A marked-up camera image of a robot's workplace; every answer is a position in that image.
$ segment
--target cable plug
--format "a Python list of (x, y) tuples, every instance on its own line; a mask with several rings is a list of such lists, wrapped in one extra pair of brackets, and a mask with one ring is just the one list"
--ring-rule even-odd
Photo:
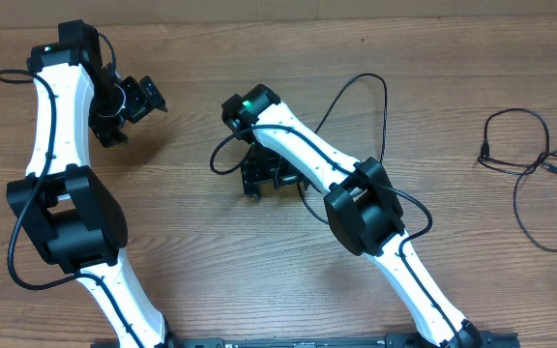
[(557, 174), (557, 166), (551, 164), (551, 163), (547, 163), (547, 162), (543, 162), (541, 164), (541, 167), (545, 170), (548, 170), (554, 174)]
[(483, 146), (481, 146), (481, 158), (487, 159), (488, 157), (489, 157), (489, 141), (485, 139), (483, 142)]

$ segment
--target white plastic casing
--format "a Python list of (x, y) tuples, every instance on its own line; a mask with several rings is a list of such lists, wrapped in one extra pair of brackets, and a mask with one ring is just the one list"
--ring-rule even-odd
[[(80, 64), (62, 63), (45, 67), (38, 76), (53, 90), (57, 104), (54, 159), (48, 174), (61, 173), (66, 165), (90, 165), (89, 161), (89, 106), (94, 98), (94, 84)], [(40, 176), (50, 134), (51, 108), (48, 92), (40, 81), (34, 81), (38, 93), (38, 122), (36, 143), (25, 175)]]
[[(357, 159), (341, 153), (326, 143), (303, 125), (284, 102), (271, 105), (258, 117), (256, 126), (281, 125), (291, 127), (306, 136), (342, 168), (349, 171), (354, 170), (353, 165), (358, 161)], [(325, 159), (293, 132), (272, 129), (260, 129), (253, 132), (261, 145), (289, 160), (324, 194), (330, 192), (331, 184), (340, 184), (347, 177), (340, 171), (333, 170)], [(383, 246), (382, 256), (368, 255), (367, 257), (380, 269), (401, 297), (416, 322), (419, 334), (431, 344), (439, 346), (439, 343), (444, 340), (450, 341), (454, 337), (454, 333), (444, 321), (442, 315), (431, 305), (431, 301), (410, 275), (401, 258), (397, 256), (399, 244), (407, 237), (407, 232), (403, 236), (395, 235)], [(411, 243), (406, 243), (403, 251), (407, 255), (410, 267), (425, 286), (427, 292), (442, 307), (454, 328), (459, 331), (462, 327), (461, 322), (465, 319), (463, 314), (444, 297), (444, 294), (416, 255)]]
[[(145, 292), (143, 292), (141, 284), (132, 270), (125, 248), (119, 250), (115, 266), (100, 264), (84, 268), (81, 272), (103, 278), (104, 284), (110, 290), (122, 314), (132, 326), (144, 347), (154, 347), (164, 342), (166, 325), (162, 314), (154, 308)], [(89, 290), (103, 310), (104, 315), (117, 333), (120, 348), (137, 348), (134, 339), (126, 333), (126, 329), (115, 313), (113, 305), (102, 288), (96, 285), (96, 281), (90, 278), (79, 278), (78, 281)]]

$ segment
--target wooden tabletop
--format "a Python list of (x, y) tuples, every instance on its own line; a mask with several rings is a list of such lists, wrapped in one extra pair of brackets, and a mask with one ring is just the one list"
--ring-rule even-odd
[[(214, 175), (212, 150), (229, 135), (220, 104), (265, 83), (310, 127), (357, 73), (389, 86), (385, 167), (395, 187), (434, 216), (415, 242), (451, 302), (480, 330), (517, 332), (522, 347), (557, 347), (557, 254), (534, 247), (513, 215), (515, 177), (475, 165), (487, 116), (507, 107), (543, 115), (557, 147), (557, 16), (408, 18), (100, 28), (123, 76), (152, 76), (168, 113), (126, 125), (129, 144), (92, 138), (95, 172), (120, 202), (127, 249), (153, 304), (181, 337), (287, 338), (413, 332), (406, 307), (364, 257), (352, 256), (302, 205), (295, 187), (242, 193), (239, 173)], [(55, 28), (0, 31), (0, 69), (24, 68)], [(103, 57), (106, 61), (106, 46)], [(381, 146), (383, 89), (365, 79), (337, 104), (321, 135), (366, 159)], [(31, 85), (0, 83), (0, 347), (87, 347), (114, 338), (85, 289), (14, 285), (6, 248), (14, 215), (6, 183), (21, 179), (33, 149)], [(522, 114), (490, 128), (492, 155), (534, 160), (538, 121)], [(246, 144), (220, 154), (235, 163)], [(308, 194), (322, 209), (322, 197)], [(425, 225), (407, 202), (404, 221)], [(535, 236), (557, 247), (557, 176), (521, 188), (519, 209)], [(20, 275), (61, 276), (22, 233)]]

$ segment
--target black wire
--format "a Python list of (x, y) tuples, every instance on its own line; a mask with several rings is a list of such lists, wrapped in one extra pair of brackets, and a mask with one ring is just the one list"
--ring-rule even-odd
[(82, 278), (82, 277), (86, 277), (86, 278), (90, 278), (90, 279), (95, 280), (96, 284), (99, 285), (103, 289), (104, 294), (108, 297), (109, 301), (113, 305), (113, 309), (115, 310), (115, 313), (117, 314), (118, 318), (122, 321), (122, 325), (126, 329), (126, 332), (131, 334), (132, 339), (134, 339), (134, 342), (136, 342), (136, 344), (139, 346), (139, 348), (143, 348), (141, 340), (136, 335), (136, 333), (132, 330), (132, 327), (128, 323), (128, 321), (126, 321), (126, 318), (124, 317), (124, 314), (122, 313), (120, 307), (115, 302), (115, 298), (113, 298), (113, 295), (111, 294), (110, 290), (106, 287), (106, 284), (104, 284), (104, 282), (101, 278), (99, 278), (95, 275), (75, 273), (74, 275), (68, 275), (68, 276), (65, 276), (61, 279), (50, 281), (46, 284), (35, 285), (35, 284), (30, 284), (28, 282), (25, 282), (16, 273), (16, 269), (15, 269), (15, 247), (16, 247), (16, 240), (18, 239), (18, 234), (20, 232), (20, 227), (22, 226), (22, 222), (24, 221), (25, 217), (27, 216), (27, 211), (29, 210), (30, 203), (34, 199), (36, 199), (36, 195), (40, 191), (40, 189), (43, 185), (44, 179), (48, 175), (48, 170), (50, 169), (50, 165), (53, 161), (53, 148), (55, 146), (55, 131), (57, 129), (57, 127), (56, 127), (57, 126), (56, 125), (57, 124), (57, 104), (55, 102), (56, 96), (53, 93), (53, 90), (50, 88), (48, 83), (42, 77), (40, 77), (39, 75), (37, 75), (33, 72), (24, 71), (24, 70), (16, 70), (16, 69), (1, 70), (0, 71), (0, 81), (5, 82), (5, 83), (12, 83), (12, 84), (33, 83), (34, 81), (33, 81), (33, 79), (20, 79), (20, 80), (8, 79), (8, 78), (5, 78), (5, 77), (2, 77), (3, 74), (22, 74), (22, 75), (25, 75), (25, 76), (30, 76), (33, 79), (36, 79), (40, 83), (42, 83), (42, 85), (44, 86), (44, 88), (48, 92), (48, 99), (50, 100), (50, 115), (51, 115), (50, 116), (50, 130), (49, 130), (49, 134), (48, 134), (48, 146), (47, 146), (46, 154), (45, 154), (46, 158), (45, 158), (45, 162), (44, 162), (44, 168), (43, 168), (43, 171), (40, 174), (40, 177), (38, 178), (36, 184), (32, 188), (32, 190), (29, 194), (29, 197), (27, 198), (27, 201), (25, 202), (25, 205), (23, 206), (23, 209), (21, 210), (20, 214), (18, 215), (18, 218), (16, 219), (15, 227), (13, 228), (12, 236), (10, 237), (10, 243), (8, 244), (8, 273), (10, 274), (10, 277), (12, 278), (12, 280), (18, 286), (20, 286), (24, 289), (27, 289), (27, 290), (34, 290), (34, 291), (50, 289), (50, 288), (53, 288), (55, 286), (65, 284), (69, 281), (79, 279), (79, 278)]
[[(315, 133), (318, 133), (319, 130), (321, 130), (321, 127), (324, 126), (324, 123), (326, 122), (326, 119), (328, 119), (328, 116), (330, 115), (333, 108), (335, 107), (335, 104), (338, 102), (338, 99), (340, 99), (340, 97), (343, 95), (343, 92), (345, 92), (347, 87), (351, 86), (359, 78), (365, 77), (365, 76), (375, 77), (375, 78), (379, 79), (380, 81), (382, 81), (382, 84), (384, 85), (384, 112), (383, 112), (384, 121), (383, 121), (383, 126), (382, 126), (382, 151), (381, 151), (380, 156), (379, 156), (379, 162), (381, 163), (384, 160), (384, 155), (385, 155), (385, 151), (386, 151), (386, 120), (388, 118), (388, 87), (386, 85), (386, 81), (384, 80), (384, 78), (382, 76), (378, 75), (378, 74), (375, 74), (375, 73), (372, 73), (372, 72), (360, 73), (360, 74), (352, 77), (349, 81), (347, 81), (347, 83), (345, 83), (345, 85), (343, 85), (343, 87), (340, 89), (340, 91), (338, 92), (338, 94), (335, 97), (335, 99), (333, 100), (333, 102), (330, 104), (330, 107), (328, 108), (328, 111), (326, 111), (326, 114), (324, 115), (324, 117), (319, 122), (319, 125), (317, 125), (317, 128), (315, 129)], [(326, 219), (319, 216), (310, 207), (310, 205), (307, 202), (307, 199), (305, 198), (305, 193), (302, 190), (302, 188), (300, 187), (300, 183), (296, 183), (296, 186), (298, 188), (298, 194), (300, 195), (300, 199), (302, 199), (302, 202), (305, 205), (305, 207), (307, 208), (308, 212), (311, 213), (315, 218), (317, 218), (321, 222), (323, 222), (325, 224), (328, 224), (328, 221)], [(356, 189), (355, 191), (351, 192), (350, 195), (352, 197), (356, 197), (361, 193), (363, 193), (363, 192), (360, 189)]]
[[(298, 137), (300, 137), (303, 141), (305, 141), (307, 143), (307, 145), (310, 146), (311, 149), (313, 149), (317, 154), (319, 154), (319, 156), (321, 156), (324, 160), (326, 160), (334, 169), (336, 169), (336, 170), (338, 170), (341, 173), (346, 174), (346, 175), (352, 174), (351, 171), (341, 167), (338, 163), (336, 163), (335, 161), (330, 159), (330, 157), (328, 157), (328, 155), (326, 155), (321, 149), (319, 149), (310, 139), (305, 137), (302, 133), (300, 133), (299, 131), (294, 130), (290, 127), (282, 126), (282, 125), (251, 126), (249, 129), (240, 130), (238, 132), (230, 134), (229, 136), (224, 138), (224, 140), (221, 143), (219, 143), (219, 145), (216, 147), (216, 149), (214, 149), (214, 151), (212, 152), (212, 155), (210, 156), (210, 170), (212, 170), (214, 173), (220, 174), (220, 175), (222, 173), (224, 173), (224, 171), (219, 171), (214, 166), (215, 158), (216, 158), (217, 154), (219, 153), (220, 149), (222, 147), (224, 147), (232, 139), (234, 139), (236, 137), (242, 137), (242, 135), (245, 135), (245, 134), (247, 134), (251, 131), (254, 131), (254, 130), (282, 130), (282, 131), (292, 132), (292, 133), (296, 134)], [(401, 241), (401, 243), (399, 244), (399, 247), (398, 247), (397, 256), (401, 258), (401, 261), (403, 262), (403, 265), (405, 265), (405, 268), (407, 269), (409, 274), (414, 278), (414, 280), (419, 285), (419, 287), (421, 288), (423, 293), (425, 293), (427, 298), (431, 301), (431, 305), (440, 312), (440, 315), (442, 316), (444, 321), (448, 324), (448, 326), (453, 331), (454, 337), (456, 337), (459, 347), (462, 348), (463, 347), (463, 341), (461, 340), (461, 337), (459, 336), (457, 330), (454, 328), (453, 323), (451, 323), (450, 318), (446, 315), (446, 313), (444, 312), (442, 307), (435, 301), (435, 299), (433, 299), (431, 294), (429, 294), (429, 292), (426, 290), (425, 286), (419, 280), (418, 276), (416, 275), (416, 273), (414, 272), (414, 270), (410, 266), (409, 262), (407, 262), (407, 256), (403, 252), (403, 247), (405, 246), (405, 244), (407, 244), (407, 242), (413, 241), (413, 240), (423, 236), (425, 233), (427, 233), (431, 229), (431, 227), (433, 226), (433, 216), (431, 215), (431, 212), (418, 199), (412, 197), (411, 195), (409, 195), (409, 194), (407, 194), (407, 193), (405, 193), (405, 192), (403, 192), (399, 189), (390, 188), (390, 187), (383, 186), (383, 185), (380, 185), (380, 184), (374, 183), (374, 182), (368, 182), (367, 184), (372, 185), (372, 186), (376, 186), (376, 187), (378, 187), (380, 189), (383, 189), (383, 190), (386, 190), (386, 191), (390, 191), (390, 192), (400, 196), (401, 198), (406, 199), (410, 203), (416, 205), (416, 207), (418, 207), (426, 215), (426, 220), (427, 220), (426, 227), (423, 230), (421, 230), (420, 232), (415, 233), (411, 236), (408, 236), (403, 241)]]
[[(488, 143), (488, 138), (487, 138), (487, 131), (488, 131), (489, 122), (494, 117), (503, 115), (503, 114), (508, 113), (508, 112), (513, 112), (513, 111), (524, 112), (524, 113), (527, 113), (527, 114), (530, 114), (530, 115), (536, 117), (537, 119), (539, 119), (539, 121), (541, 121), (542, 127), (544, 129), (545, 150), (543, 152), (541, 152), (537, 156), (537, 159), (530, 164), (513, 163), (513, 162), (504, 161), (504, 160), (494, 159), (494, 158), (489, 156), (489, 143)], [(541, 243), (539, 243), (532, 236), (530, 231), (528, 231), (528, 228), (523, 223), (523, 220), (521, 219), (521, 216), (519, 215), (519, 208), (518, 208), (518, 205), (517, 205), (519, 184), (521, 183), (521, 180), (523, 178), (533, 174), (539, 167), (542, 167), (542, 168), (544, 168), (544, 169), (546, 169), (546, 170), (548, 170), (552, 173), (557, 174), (557, 167), (550, 164), (550, 163), (545, 162), (549, 157), (557, 158), (557, 150), (555, 150), (553, 152), (550, 152), (549, 148), (550, 148), (549, 147), (549, 127), (547, 126), (547, 122), (545, 121), (545, 119), (535, 111), (525, 109), (525, 108), (520, 108), (520, 107), (513, 107), (513, 108), (508, 108), (508, 109), (505, 109), (505, 110), (498, 111), (498, 112), (494, 113), (493, 115), (489, 116), (487, 118), (487, 120), (484, 122), (483, 147), (481, 148), (481, 155), (477, 157), (477, 162), (480, 163), (482, 166), (484, 166), (486, 168), (489, 168), (489, 169), (492, 169), (492, 170), (495, 170), (495, 171), (498, 171), (498, 172), (501, 172), (501, 173), (518, 176), (517, 181), (515, 182), (514, 188), (513, 188), (513, 211), (514, 211), (514, 216), (517, 219), (517, 223), (519, 224), (519, 227), (521, 227), (521, 230), (523, 231), (523, 233), (526, 235), (526, 237), (528, 237), (528, 239), (536, 247), (540, 248), (541, 250), (548, 251), (548, 252), (557, 252), (557, 248), (544, 246)], [(501, 164), (501, 165), (505, 165), (505, 166), (524, 168), (524, 170), (521, 171), (521, 172), (517, 172), (517, 171), (508, 170), (508, 169), (504, 169), (504, 168), (498, 168), (498, 167), (489, 165), (488, 162), (495, 163), (495, 164)]]
[(112, 74), (115, 75), (115, 72), (117, 70), (117, 63), (115, 61), (115, 49), (113, 49), (113, 45), (111, 44), (111, 41), (108, 40), (108, 38), (106, 37), (105, 34), (103, 33), (98, 33), (98, 36), (103, 38), (104, 42), (108, 45), (108, 48), (111, 50), (111, 63), (112, 63)]

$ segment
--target wood grain surface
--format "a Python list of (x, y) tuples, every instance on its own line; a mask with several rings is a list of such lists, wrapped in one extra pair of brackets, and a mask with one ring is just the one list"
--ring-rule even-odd
[[(475, 165), (484, 120), (506, 107), (539, 111), (557, 147), (557, 16), (409, 18), (100, 28), (119, 71), (153, 77), (169, 113), (124, 131), (127, 145), (91, 139), (94, 170), (122, 205), (128, 251), (147, 295), (182, 337), (282, 338), (414, 331), (406, 307), (365, 258), (349, 254), (304, 209), (294, 187), (242, 194), (239, 174), (216, 176), (210, 153), (229, 130), (220, 104), (265, 83), (313, 127), (357, 73), (389, 85), (385, 166), (393, 184), (433, 213), (415, 249), (446, 296), (481, 330), (518, 332), (522, 347), (557, 347), (557, 254), (540, 251), (513, 216), (514, 177)], [(0, 31), (0, 69), (23, 68), (56, 29)], [(337, 104), (321, 135), (352, 156), (379, 156), (383, 89), (363, 80)], [(78, 284), (43, 292), (10, 280), (14, 215), (6, 183), (22, 178), (33, 148), (31, 85), (0, 83), (0, 347), (87, 347), (114, 334)], [(492, 155), (532, 160), (538, 122), (492, 123)], [(220, 167), (245, 144), (228, 146)], [(309, 195), (322, 208), (321, 196)], [(523, 185), (520, 211), (557, 247), (557, 176)], [(424, 226), (403, 203), (408, 229)], [(21, 235), (20, 275), (61, 276)]]

